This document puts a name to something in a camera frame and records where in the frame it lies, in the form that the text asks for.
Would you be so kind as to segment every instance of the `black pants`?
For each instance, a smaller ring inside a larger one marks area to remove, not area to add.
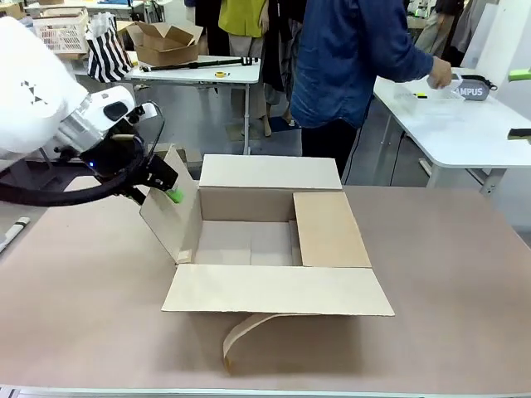
[[[342,177],[357,133],[358,129],[341,119],[316,129],[302,129],[302,156],[335,159]]]

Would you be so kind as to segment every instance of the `packing tape strip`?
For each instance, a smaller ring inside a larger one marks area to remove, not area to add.
[[[255,313],[247,318],[245,321],[236,325],[225,337],[223,341],[223,366],[225,370],[230,373],[232,362],[228,357],[229,351],[234,343],[240,338],[245,336],[252,329],[259,327],[262,323],[266,323],[270,319],[279,317],[296,317],[297,313]]]

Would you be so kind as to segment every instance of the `yellow object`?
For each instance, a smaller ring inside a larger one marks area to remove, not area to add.
[[[260,14],[266,0],[223,0],[219,27],[237,36],[262,37]]]

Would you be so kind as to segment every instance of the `brown table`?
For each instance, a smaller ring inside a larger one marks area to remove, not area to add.
[[[86,184],[76,180],[76,185]],[[138,207],[50,209],[0,263],[0,384],[515,394],[531,391],[531,254],[477,192],[346,188],[397,316],[162,313],[174,265]]]

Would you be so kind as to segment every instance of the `black strap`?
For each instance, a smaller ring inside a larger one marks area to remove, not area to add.
[[[493,84],[492,81],[487,80],[485,77],[481,75],[461,75],[463,80],[479,80],[485,83],[492,91],[496,91],[498,89],[498,86]]]

